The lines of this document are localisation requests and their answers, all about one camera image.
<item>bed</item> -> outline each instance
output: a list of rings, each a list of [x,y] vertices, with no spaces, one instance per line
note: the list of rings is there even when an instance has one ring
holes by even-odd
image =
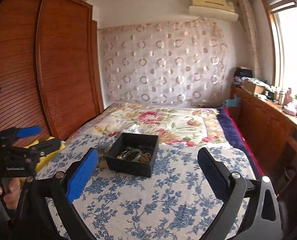
[[[104,156],[120,132],[159,135],[151,178],[108,169]],[[66,144],[37,179],[65,171],[94,147],[98,165],[73,204],[97,239],[199,239],[222,205],[197,163],[201,147],[230,171],[249,179],[262,174],[225,108],[176,110],[113,104],[72,134]],[[52,200],[48,203],[59,232],[68,237]],[[227,238],[236,234],[247,203],[245,199]]]

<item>sheer curtain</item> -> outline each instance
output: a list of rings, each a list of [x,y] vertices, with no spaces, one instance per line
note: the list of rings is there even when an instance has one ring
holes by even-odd
[[[105,28],[98,37],[107,104],[221,104],[228,47],[214,21]]]

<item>window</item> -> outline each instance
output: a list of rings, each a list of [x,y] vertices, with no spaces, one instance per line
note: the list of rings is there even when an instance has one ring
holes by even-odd
[[[297,7],[293,0],[262,0],[272,26],[276,86],[297,94]]]

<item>air conditioner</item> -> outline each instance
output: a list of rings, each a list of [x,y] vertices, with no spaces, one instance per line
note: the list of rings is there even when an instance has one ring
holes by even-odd
[[[189,12],[190,15],[229,22],[236,22],[238,19],[233,3],[225,0],[192,0]]]

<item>blue flower pattern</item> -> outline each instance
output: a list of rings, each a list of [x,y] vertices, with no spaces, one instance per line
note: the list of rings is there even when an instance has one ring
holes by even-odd
[[[98,165],[73,204],[97,239],[199,239],[222,206],[197,163],[200,147],[159,144],[152,177],[144,178],[109,170],[105,154],[115,140],[83,134],[53,158],[37,179],[65,171],[94,147]],[[230,171],[255,179],[244,152],[223,147],[208,150]],[[227,237],[236,234],[247,203],[245,199]],[[48,204],[59,232],[69,238],[53,201]]]

